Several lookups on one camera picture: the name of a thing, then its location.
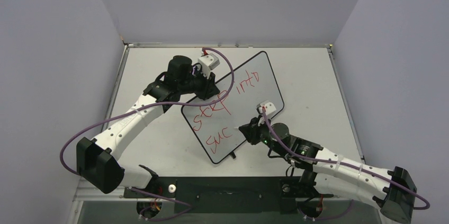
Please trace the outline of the white whiteboard black frame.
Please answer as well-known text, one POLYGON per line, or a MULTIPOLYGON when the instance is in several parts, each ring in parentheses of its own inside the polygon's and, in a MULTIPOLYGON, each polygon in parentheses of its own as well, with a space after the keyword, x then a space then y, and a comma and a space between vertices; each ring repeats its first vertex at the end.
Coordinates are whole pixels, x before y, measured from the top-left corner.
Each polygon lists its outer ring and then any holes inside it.
POLYGON ((284 99, 264 51, 236 67, 233 75, 217 80, 216 86, 220 90, 217 96, 207 101, 195 97, 181 108, 187 124, 214 164, 246 141, 238 127, 258 116, 259 103, 272 102, 276 107, 273 117, 284 109, 284 99))

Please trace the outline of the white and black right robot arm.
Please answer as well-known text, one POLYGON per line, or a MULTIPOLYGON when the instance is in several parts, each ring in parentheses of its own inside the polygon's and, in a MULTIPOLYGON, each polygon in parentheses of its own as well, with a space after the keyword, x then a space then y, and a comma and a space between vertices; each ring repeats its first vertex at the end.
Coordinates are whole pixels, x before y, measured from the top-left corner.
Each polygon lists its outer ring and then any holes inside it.
POLYGON ((398 223, 411 223, 417 188, 409 172, 356 162, 290 134, 284 123, 267 125, 263 117, 238 127, 252 145, 263 143, 291 166, 301 169, 299 190, 306 196, 332 194, 365 203, 398 223))

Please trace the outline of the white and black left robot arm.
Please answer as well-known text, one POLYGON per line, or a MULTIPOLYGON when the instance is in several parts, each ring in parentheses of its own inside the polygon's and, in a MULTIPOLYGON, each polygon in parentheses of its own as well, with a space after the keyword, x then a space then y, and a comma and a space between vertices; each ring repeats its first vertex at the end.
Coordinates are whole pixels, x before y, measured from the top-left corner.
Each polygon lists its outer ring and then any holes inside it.
POLYGON ((82 138, 76 145, 78 174, 101 192, 108 194, 119 186, 137 187, 146 198, 157 193, 156 174, 139 165, 121 167, 121 155, 132 140, 152 121, 179 102, 184 94, 195 94, 208 100, 219 94, 212 72, 220 61, 209 54, 198 58, 197 63, 186 56, 174 56, 167 70, 159 74, 128 110, 129 116, 118 119, 92 139, 82 138))

